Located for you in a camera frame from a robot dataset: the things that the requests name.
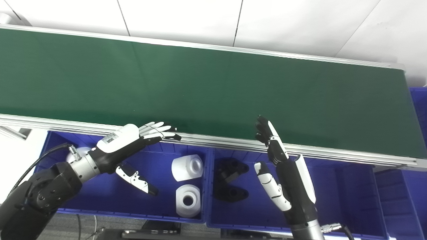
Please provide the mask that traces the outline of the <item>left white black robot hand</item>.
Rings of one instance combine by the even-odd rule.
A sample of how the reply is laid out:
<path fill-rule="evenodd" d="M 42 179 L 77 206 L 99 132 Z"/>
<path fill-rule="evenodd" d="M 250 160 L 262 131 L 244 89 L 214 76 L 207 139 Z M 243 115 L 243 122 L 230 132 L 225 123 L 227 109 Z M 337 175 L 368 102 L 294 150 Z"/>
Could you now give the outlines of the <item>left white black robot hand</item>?
<path fill-rule="evenodd" d="M 127 163 L 126 159 L 140 152 L 146 146 L 159 143 L 164 139 L 181 140 L 176 128 L 165 122 L 149 122 L 137 127 L 134 124 L 111 132 L 99 140 L 87 154 L 94 161 L 100 173 L 117 173 L 132 186 L 152 196 L 158 195 L 158 189 L 140 176 L 138 170 Z"/>

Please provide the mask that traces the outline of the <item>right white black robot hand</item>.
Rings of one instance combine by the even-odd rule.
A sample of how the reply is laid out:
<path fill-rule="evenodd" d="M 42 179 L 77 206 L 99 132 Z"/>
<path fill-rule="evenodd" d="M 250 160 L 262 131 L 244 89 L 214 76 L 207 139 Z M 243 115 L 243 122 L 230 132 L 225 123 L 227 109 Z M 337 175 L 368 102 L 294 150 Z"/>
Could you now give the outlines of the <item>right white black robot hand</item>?
<path fill-rule="evenodd" d="M 255 173 L 271 201 L 283 212 L 289 225 L 308 225 L 317 220 L 314 185 L 303 155 L 290 158 L 271 121 L 259 115 L 255 138 L 267 148 L 277 179 L 263 161 L 254 164 Z"/>

